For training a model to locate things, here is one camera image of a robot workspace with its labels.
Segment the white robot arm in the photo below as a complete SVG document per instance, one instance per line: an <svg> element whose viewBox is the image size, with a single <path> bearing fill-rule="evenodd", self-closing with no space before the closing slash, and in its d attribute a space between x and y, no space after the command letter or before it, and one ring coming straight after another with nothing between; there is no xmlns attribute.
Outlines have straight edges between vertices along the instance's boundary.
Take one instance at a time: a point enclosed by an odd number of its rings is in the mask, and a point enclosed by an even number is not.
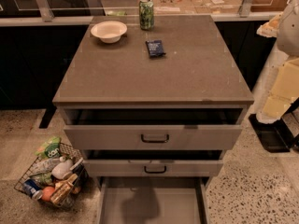
<svg viewBox="0 0 299 224"><path fill-rule="evenodd" d="M291 0L257 34L276 39L253 90L257 120L270 124L299 98L299 0Z"/></svg>

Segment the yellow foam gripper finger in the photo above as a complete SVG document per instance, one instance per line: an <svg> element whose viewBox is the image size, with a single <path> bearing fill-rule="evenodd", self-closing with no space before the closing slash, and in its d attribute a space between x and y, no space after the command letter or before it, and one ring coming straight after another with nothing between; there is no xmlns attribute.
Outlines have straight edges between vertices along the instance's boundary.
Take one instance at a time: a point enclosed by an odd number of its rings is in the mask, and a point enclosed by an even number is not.
<svg viewBox="0 0 299 224"><path fill-rule="evenodd" d="M278 68L278 74L265 103L257 112L257 120L263 124L272 124L280 120L298 98L299 59L292 59Z"/></svg>

